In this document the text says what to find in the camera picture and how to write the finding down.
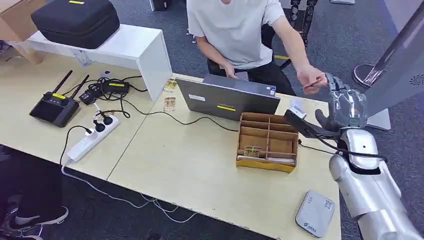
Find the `man's arm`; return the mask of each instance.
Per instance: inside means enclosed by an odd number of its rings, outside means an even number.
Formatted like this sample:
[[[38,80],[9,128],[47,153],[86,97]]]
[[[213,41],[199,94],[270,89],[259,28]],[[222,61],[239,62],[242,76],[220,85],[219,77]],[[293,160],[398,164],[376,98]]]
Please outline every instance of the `man's arm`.
[[[219,64],[225,69],[226,75],[233,79],[238,79],[234,73],[234,67],[221,55],[221,53],[212,46],[206,37],[196,36],[197,46],[200,51],[210,60]]]
[[[303,85],[305,93],[317,93],[319,87],[327,85],[324,73],[309,63],[304,41],[301,35],[290,25],[287,18],[280,16],[274,21],[272,28],[274,28],[274,31],[284,44],[284,48],[290,56],[294,69],[297,72],[297,78]]]

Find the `yellow label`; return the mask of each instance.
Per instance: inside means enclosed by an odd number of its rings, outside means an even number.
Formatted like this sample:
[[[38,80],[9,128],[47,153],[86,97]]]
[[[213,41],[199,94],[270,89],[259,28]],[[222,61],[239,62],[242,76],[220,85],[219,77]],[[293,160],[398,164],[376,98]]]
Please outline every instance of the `yellow label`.
[[[283,59],[283,60],[289,60],[290,59],[288,56],[280,56],[280,55],[274,55],[274,58]]]
[[[233,111],[233,112],[236,111],[234,108],[230,108],[230,107],[226,107],[226,106],[220,106],[220,105],[216,105],[216,106],[220,109],[230,110],[230,111]]]
[[[125,87],[124,84],[118,84],[118,83],[109,83],[109,86]]]
[[[85,2],[83,1],[69,1],[71,4],[84,4]]]
[[[60,99],[65,99],[66,98],[65,96],[62,96],[62,95],[57,94],[57,93],[53,93],[53,97],[60,98]]]

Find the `white shelf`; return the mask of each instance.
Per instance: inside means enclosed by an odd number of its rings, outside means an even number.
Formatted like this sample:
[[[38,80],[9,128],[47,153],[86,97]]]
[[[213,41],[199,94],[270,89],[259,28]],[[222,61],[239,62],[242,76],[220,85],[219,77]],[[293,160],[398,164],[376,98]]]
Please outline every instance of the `white shelf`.
[[[138,69],[153,101],[172,76],[164,35],[160,29],[121,24],[115,34],[97,49],[51,42],[40,31],[28,38],[27,42],[43,52],[74,58],[71,50],[82,50],[94,62]]]

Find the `laptop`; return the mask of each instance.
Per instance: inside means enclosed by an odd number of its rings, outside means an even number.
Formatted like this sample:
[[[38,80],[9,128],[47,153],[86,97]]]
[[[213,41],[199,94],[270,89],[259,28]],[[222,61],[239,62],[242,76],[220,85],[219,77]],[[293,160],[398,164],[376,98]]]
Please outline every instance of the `laptop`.
[[[280,103],[280,98],[257,92],[249,92],[228,86],[209,84],[187,79],[176,78],[179,89],[191,111],[208,114],[224,119],[240,121],[242,113],[275,114]],[[245,89],[242,82],[247,84],[263,84],[226,78],[226,81],[240,81],[233,83]]]

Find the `black pants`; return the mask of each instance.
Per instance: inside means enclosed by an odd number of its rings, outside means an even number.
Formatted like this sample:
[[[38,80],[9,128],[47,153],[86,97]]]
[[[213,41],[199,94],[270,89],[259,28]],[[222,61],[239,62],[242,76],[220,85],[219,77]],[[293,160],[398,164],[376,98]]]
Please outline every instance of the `black pants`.
[[[227,74],[224,69],[220,69],[219,65],[208,59],[207,66],[209,73],[213,75],[226,77]],[[236,73],[247,72],[249,81],[256,82],[260,84],[273,85],[276,87],[276,92],[280,94],[287,94],[291,96],[296,96],[295,91],[293,91],[292,85],[290,84],[289,79],[284,75],[280,68],[271,61],[268,64],[258,66],[252,69],[242,70],[235,69]]]
[[[58,164],[14,151],[0,161],[0,222],[11,195],[22,194],[17,216],[30,218],[62,205],[62,176]]]

